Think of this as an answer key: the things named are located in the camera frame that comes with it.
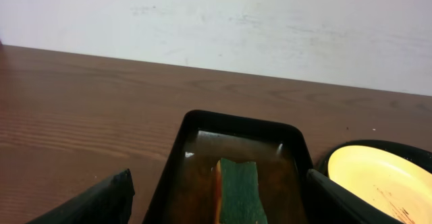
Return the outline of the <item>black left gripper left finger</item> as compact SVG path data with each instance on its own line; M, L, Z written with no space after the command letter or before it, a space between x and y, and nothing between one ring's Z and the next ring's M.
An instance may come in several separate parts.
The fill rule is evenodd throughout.
M134 194L132 174L126 169L31 220L30 224L128 224Z

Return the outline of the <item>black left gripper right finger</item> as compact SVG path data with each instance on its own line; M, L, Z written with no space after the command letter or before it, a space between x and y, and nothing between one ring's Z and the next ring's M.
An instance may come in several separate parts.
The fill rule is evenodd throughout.
M306 174L308 212L314 223L399 224L315 169Z

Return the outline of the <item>yellow plate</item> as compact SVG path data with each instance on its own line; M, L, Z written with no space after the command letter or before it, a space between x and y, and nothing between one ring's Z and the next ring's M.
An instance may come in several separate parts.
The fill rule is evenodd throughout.
M390 152L344 146L328 161L329 178L402 223L431 223L431 174Z

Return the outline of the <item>green and orange sponge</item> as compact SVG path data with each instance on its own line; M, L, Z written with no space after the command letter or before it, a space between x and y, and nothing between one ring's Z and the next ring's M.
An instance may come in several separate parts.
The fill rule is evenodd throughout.
M259 196L259 180L255 162L236 163L219 159L212 168L215 176L216 224L267 224L267 216Z

